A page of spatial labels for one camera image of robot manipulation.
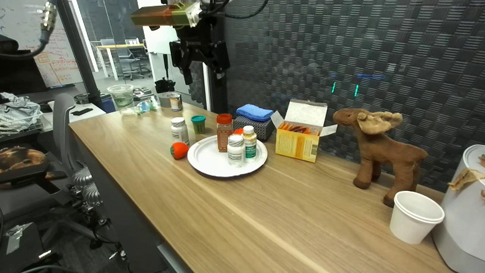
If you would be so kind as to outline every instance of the folded blue towel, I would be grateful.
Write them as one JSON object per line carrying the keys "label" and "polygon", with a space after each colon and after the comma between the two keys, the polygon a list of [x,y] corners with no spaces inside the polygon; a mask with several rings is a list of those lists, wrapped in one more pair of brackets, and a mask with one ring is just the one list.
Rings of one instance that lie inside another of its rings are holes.
{"label": "folded blue towel", "polygon": [[259,108],[256,105],[252,104],[246,104],[236,110],[236,114],[259,122],[267,121],[268,119],[270,119],[273,112],[273,110]]}

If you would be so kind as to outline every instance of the orange lid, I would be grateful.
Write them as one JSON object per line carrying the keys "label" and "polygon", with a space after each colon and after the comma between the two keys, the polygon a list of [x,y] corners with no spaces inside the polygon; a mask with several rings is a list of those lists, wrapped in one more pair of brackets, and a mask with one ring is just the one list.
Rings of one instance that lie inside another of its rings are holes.
{"label": "orange lid", "polygon": [[231,114],[219,114],[217,115],[217,123],[218,124],[229,124],[232,122],[232,115]]}

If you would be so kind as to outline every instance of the tissue box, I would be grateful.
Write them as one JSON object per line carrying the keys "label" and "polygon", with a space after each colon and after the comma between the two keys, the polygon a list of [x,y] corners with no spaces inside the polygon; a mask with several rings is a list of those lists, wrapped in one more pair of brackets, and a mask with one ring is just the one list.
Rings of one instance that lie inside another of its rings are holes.
{"label": "tissue box", "polygon": [[[276,153],[315,163],[320,137],[333,134],[337,125],[324,127],[328,106],[326,103],[292,99],[283,118],[278,111],[271,120],[276,129]],[[295,124],[302,130],[285,130],[285,124]]]}
{"label": "tissue box", "polygon": [[257,138],[261,141],[266,141],[275,129],[275,126],[271,122],[271,119],[264,122],[259,122],[250,120],[243,116],[238,116],[234,120],[234,130],[243,128],[246,125],[251,125],[254,127],[254,132],[256,133]]}

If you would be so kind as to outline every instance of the yellow box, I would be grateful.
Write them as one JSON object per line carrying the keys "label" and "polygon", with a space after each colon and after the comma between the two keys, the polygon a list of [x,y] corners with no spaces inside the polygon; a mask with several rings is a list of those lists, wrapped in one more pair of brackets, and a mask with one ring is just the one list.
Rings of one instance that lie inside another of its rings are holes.
{"label": "yellow box", "polygon": [[[292,99],[288,106],[286,117],[283,119],[278,111],[271,120],[276,130],[276,154],[285,155],[301,160],[315,162],[317,160],[318,143],[320,137],[334,133],[336,125],[324,127],[327,104]],[[312,131],[311,134],[293,132],[281,129],[284,123],[300,125]]]}

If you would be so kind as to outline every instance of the white paper cup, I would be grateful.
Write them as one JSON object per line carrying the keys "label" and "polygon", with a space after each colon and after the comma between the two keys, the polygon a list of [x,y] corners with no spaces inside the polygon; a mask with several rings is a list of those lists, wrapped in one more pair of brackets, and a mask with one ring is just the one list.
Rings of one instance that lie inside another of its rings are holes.
{"label": "white paper cup", "polygon": [[400,191],[394,196],[391,232],[409,244],[419,244],[445,218],[435,201],[413,191]]}

